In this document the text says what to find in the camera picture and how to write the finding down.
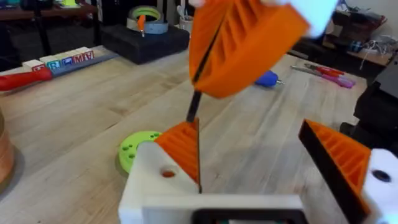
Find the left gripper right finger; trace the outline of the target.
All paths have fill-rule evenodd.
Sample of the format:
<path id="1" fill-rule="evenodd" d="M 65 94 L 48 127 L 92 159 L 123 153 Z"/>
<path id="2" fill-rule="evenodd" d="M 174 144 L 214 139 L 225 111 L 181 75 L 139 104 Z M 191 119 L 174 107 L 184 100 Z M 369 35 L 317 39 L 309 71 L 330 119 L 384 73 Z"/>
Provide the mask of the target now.
<path id="1" fill-rule="evenodd" d="M 305 119 L 298 138 L 348 223 L 397 224 L 397 156 Z"/>

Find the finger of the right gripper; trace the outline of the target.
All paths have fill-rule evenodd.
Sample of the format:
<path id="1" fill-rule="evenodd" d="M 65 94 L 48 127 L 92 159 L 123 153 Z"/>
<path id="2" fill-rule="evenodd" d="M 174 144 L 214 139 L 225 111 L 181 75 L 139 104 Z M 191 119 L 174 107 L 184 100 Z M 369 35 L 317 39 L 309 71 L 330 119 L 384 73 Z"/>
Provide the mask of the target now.
<path id="1" fill-rule="evenodd" d="M 193 83 L 199 81 L 210 61 L 210 53 L 215 44 L 230 2 L 224 0 L 188 0 L 195 8 L 189 48 L 189 66 Z"/>
<path id="2" fill-rule="evenodd" d="M 215 98 L 253 84 L 302 37 L 323 34 L 337 0 L 224 0 L 221 22 L 196 91 Z"/>

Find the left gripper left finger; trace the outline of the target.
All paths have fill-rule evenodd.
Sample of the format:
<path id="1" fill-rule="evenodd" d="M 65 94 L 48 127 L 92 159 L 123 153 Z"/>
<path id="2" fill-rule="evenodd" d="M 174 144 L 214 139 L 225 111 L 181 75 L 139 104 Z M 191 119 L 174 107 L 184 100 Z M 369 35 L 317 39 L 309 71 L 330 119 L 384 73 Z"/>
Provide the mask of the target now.
<path id="1" fill-rule="evenodd" d="M 183 121 L 136 149 L 118 208 L 121 223 L 190 223 L 201 193 L 199 119 Z"/>

